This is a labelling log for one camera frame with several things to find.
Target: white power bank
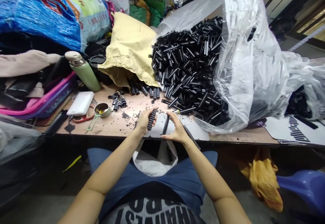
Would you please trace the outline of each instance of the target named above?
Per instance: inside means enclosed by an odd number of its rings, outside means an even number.
[[[88,108],[94,98],[94,92],[79,92],[74,102],[67,112],[68,116],[83,116],[87,113]]]

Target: gray t-shirt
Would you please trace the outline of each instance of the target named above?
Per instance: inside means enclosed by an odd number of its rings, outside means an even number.
[[[205,222],[184,204],[141,198],[114,209],[101,224],[188,224]]]

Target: pile of black plastic tubes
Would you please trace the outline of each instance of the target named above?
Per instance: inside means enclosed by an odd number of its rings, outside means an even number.
[[[228,104],[218,95],[213,73],[222,42],[222,18],[204,20],[191,30],[169,32],[153,46],[152,68],[163,86],[163,103],[218,126],[229,120]]]

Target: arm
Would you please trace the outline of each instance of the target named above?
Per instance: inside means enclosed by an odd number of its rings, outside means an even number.
[[[251,223],[222,176],[186,134],[178,116],[172,112],[167,114],[175,124],[175,131],[171,135],[161,137],[184,145],[203,187],[214,204],[219,222],[222,224]]]
[[[94,224],[97,221],[106,194],[119,180],[142,137],[148,132],[148,117],[152,110],[141,114],[137,127],[89,178],[59,224]]]

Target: hand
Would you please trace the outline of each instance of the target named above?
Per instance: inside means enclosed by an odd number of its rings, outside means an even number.
[[[158,109],[158,107],[151,108],[149,110],[142,112],[138,120],[138,124],[136,125],[135,129],[139,130],[139,132],[142,133],[143,136],[146,135],[148,132],[149,115],[153,111],[153,109]],[[155,116],[155,119],[153,120],[152,127],[155,126],[156,121],[157,121],[157,114]]]
[[[180,142],[182,144],[192,142],[190,137],[185,132],[183,124],[180,122],[180,119],[177,116],[177,114],[168,111],[167,115],[169,115],[170,119],[174,123],[175,131],[171,135],[162,135],[161,138],[166,139],[166,140],[177,141],[177,142]]]

